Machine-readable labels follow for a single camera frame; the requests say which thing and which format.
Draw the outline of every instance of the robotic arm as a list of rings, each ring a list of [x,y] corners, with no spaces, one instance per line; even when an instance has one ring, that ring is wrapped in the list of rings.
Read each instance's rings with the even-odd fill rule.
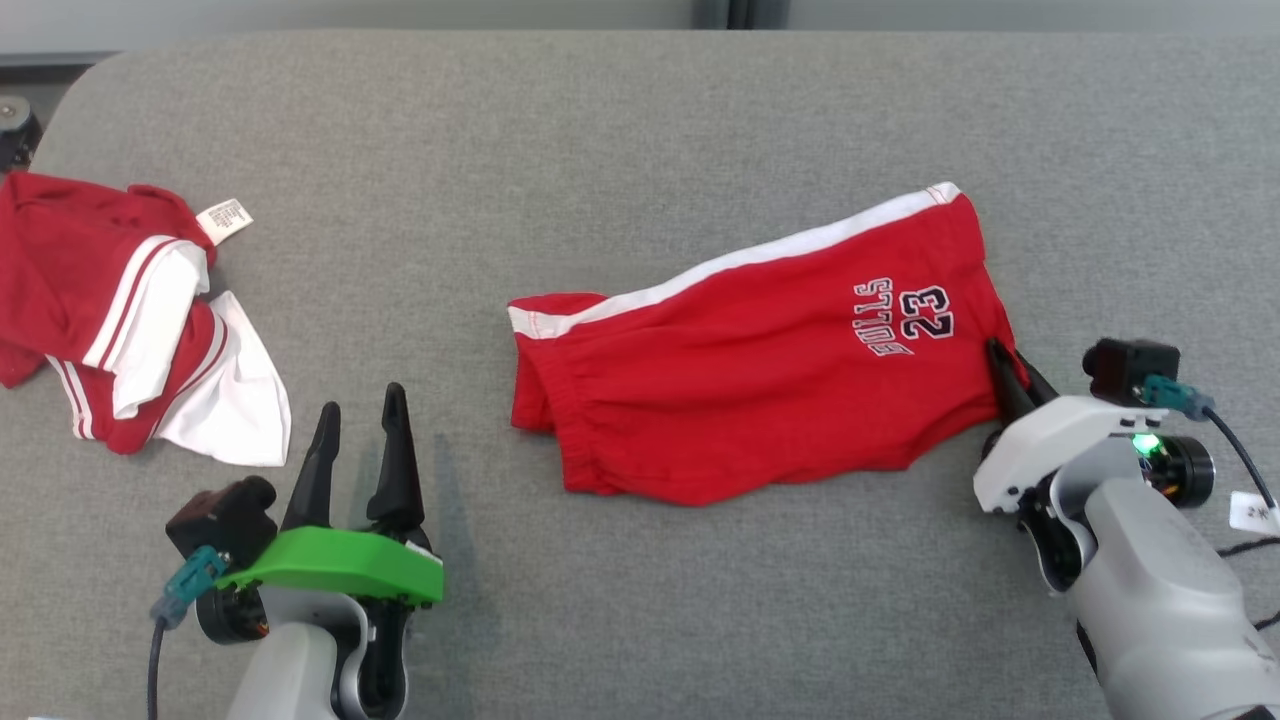
[[[1160,437],[1147,378],[1176,379],[1178,351],[1106,340],[1085,356],[1094,397],[1059,396],[1023,359],[988,346],[1004,429],[974,475],[983,510],[1010,514],[1066,594],[1116,720],[1274,720],[1280,662],[1244,611],[1239,579],[1176,507],[1213,488],[1204,446]]]
[[[387,445],[367,530],[329,525],[339,425],[338,405],[326,404],[279,532],[265,512],[275,491],[257,477],[197,495],[165,527],[188,565],[216,553],[228,570],[196,600],[205,634],[221,644],[257,642],[229,719],[394,720],[404,712],[410,618],[444,596],[444,566],[421,527],[404,389],[387,388]]]

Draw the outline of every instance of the white stripe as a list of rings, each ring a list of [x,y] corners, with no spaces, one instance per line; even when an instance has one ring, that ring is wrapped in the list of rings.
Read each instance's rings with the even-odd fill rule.
[[[133,331],[134,331],[134,323],[137,322],[138,315],[142,313],[142,307],[145,305],[145,301],[148,297],[151,299],[152,302],[177,300],[177,299],[164,297],[163,295],[161,295],[161,297],[155,297],[154,295],[147,293],[146,291],[147,291],[147,286],[151,284],[151,278],[156,274],[156,272],[159,272],[161,268],[165,266],[165,259],[169,258],[170,255],[175,254],[175,252],[179,252],[183,247],[187,247],[189,250],[196,251],[196,254],[201,259],[205,258],[205,251],[201,250],[198,245],[196,245],[193,242],[189,242],[189,241],[186,241],[186,240],[179,240],[178,242],[174,242],[173,245],[169,245],[168,247],[165,247],[160,252],[156,252],[156,256],[152,258],[151,263],[147,263],[147,266],[143,268],[143,270],[142,270],[142,278],[138,281],[138,290],[137,290],[137,292],[133,293],[133,302],[129,304],[129,310],[128,310],[128,313],[125,313],[124,322],[120,325],[120,336],[115,338],[115,346],[111,347],[110,355],[108,355],[102,360],[102,369],[104,370],[113,372],[113,373],[115,372],[115,364],[120,359],[120,354],[124,352],[124,347],[129,343],[129,338],[131,338],[131,336],[133,334]],[[197,272],[200,274],[205,273],[205,270],[197,270]],[[178,300],[178,301],[186,301],[186,296],[187,296],[186,292],[182,293],[182,296],[180,296],[182,300]],[[183,324],[186,324],[186,320],[183,320],[182,323],[178,323],[179,332],[180,332],[180,328],[182,328]]]
[[[545,313],[521,310],[520,307],[507,307],[507,314],[511,316],[512,329],[520,334],[532,338],[561,337],[580,323],[613,318],[631,310],[669,300],[717,273],[744,265],[756,265],[783,258],[797,258],[818,252],[819,250],[840,245],[854,236],[909,218],[936,205],[950,204],[959,196],[960,188],[955,184],[950,182],[938,183],[919,192],[895,197],[829,225],[808,229],[783,237],[782,240],[765,242],[764,245],[745,247],[728,255],[721,255],[714,260],[708,260],[701,265],[685,270],[662,284],[625,295],[616,295],[573,315],[548,315]]]
[[[214,377],[212,373],[210,373],[201,382],[196,382],[196,378],[200,378],[200,374],[214,364],[214,359],[218,357],[218,348],[223,345],[223,337],[227,336],[227,323],[218,315],[218,313],[211,314],[214,316],[214,337],[209,343],[209,351],[205,352],[205,359],[200,361],[200,366],[196,368],[196,372],[187,375],[187,379],[183,380],[182,387],[178,389],[178,395],[173,396],[173,402],[169,404],[169,409],[165,410],[164,415],[156,420],[155,425],[151,427],[148,437],[155,437],[157,429],[163,428],[166,423],[169,423],[169,420],[174,419],[182,411],[187,397],[195,392],[195,389],[200,387],[204,380]]]
[[[58,379],[63,382],[63,389],[67,391],[67,400],[72,404],[72,434],[84,439],[84,436],[79,432],[81,414],[76,405],[76,393],[72,391],[72,383],[67,378],[67,369],[63,368],[63,361],[54,357],[52,355],[45,355],[49,359],[49,364],[52,365],[54,370],[58,372]]]
[[[102,325],[99,327],[97,336],[93,338],[93,345],[90,345],[88,352],[84,354],[83,363],[86,365],[91,368],[102,366],[102,354],[106,352],[106,346],[111,343],[111,336],[115,334],[115,328],[120,324],[120,316],[124,315],[124,306],[129,301],[129,291],[133,290],[133,281],[137,279],[138,270],[142,269],[142,261],[147,259],[147,255],[150,255],[157,245],[169,240],[173,238],[166,234],[154,234],[143,240],[133,250],[133,255],[129,256],[129,261],[124,265],[124,273],[120,275],[120,282],[115,286],[115,295],[111,297],[111,306],[106,311],[106,319],[102,320]]]
[[[72,389],[76,391],[76,397],[81,401],[81,410],[84,413],[84,433],[81,436],[86,439],[93,439],[93,409],[88,406],[88,395],[84,393],[84,386],[79,382],[79,372],[76,370],[76,365],[65,363],[67,377],[72,380]]]
[[[196,384],[193,380],[198,378],[201,373],[209,369],[209,366],[214,363],[214,357],[218,356],[218,350],[223,345],[223,337],[227,334],[227,323],[218,316],[218,313],[210,310],[210,314],[214,316],[214,338],[209,343],[209,351],[205,352],[205,359],[200,361],[200,366],[196,368],[196,372],[187,378],[187,382],[184,383],[180,392],[186,392],[191,389],[193,384]]]

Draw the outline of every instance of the white label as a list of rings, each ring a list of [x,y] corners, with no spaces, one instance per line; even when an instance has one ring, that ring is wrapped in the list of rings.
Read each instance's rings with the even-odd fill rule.
[[[228,237],[247,228],[253,218],[250,218],[239,200],[233,197],[196,215],[196,222],[214,245],[221,245]]]
[[[1230,524],[1236,530],[1263,536],[1280,536],[1280,518],[1267,507],[1261,495],[1252,492],[1231,493]]]
[[[435,556],[434,553],[431,553],[430,550],[426,550],[425,547],[415,543],[413,541],[404,541],[404,547],[412,550],[413,552],[421,555],[422,557],[426,557],[428,560],[435,562],[436,565],[444,566],[444,561],[443,560],[440,560],[438,556]]]

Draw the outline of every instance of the gray fabric surface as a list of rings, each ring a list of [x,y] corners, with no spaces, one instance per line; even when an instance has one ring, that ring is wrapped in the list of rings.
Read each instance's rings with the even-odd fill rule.
[[[1030,544],[983,516],[986,428],[901,474],[690,510],[567,495],[508,427],[512,297],[648,286],[950,179],[982,217],[1023,351],[1083,392],[1097,337],[1184,350],[1184,378],[1280,478],[1280,45],[986,35],[320,32],[90,70],[36,169],[238,197],[223,246],[292,398],[289,492],[342,404],[334,518],[376,477],[383,387],[408,391],[448,598],[411,647],[412,717],[1105,715]],[[1247,479],[1207,427],[1211,542]],[[0,715],[138,717],[163,523],[243,471],[77,442],[56,378],[0,397]],[[1234,562],[1253,616],[1276,553]],[[166,719],[221,717],[251,648],[195,623]]]

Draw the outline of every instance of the red and white clothing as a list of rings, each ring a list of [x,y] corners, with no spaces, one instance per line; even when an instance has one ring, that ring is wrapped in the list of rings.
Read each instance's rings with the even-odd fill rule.
[[[196,300],[215,258],[170,192],[10,174],[0,188],[0,383],[15,387],[49,361],[77,437],[129,454],[160,434],[229,462],[282,465],[288,404],[270,359],[234,297]],[[259,387],[264,360],[278,387]],[[252,378],[237,374],[241,363]],[[197,397],[201,416],[221,420],[195,428]],[[232,446],[243,438],[230,430],[246,425],[247,445]]]
[[[564,487],[682,505],[904,469],[996,416],[984,343],[1014,346],[951,183],[654,287],[508,314],[512,424],[556,433]]]

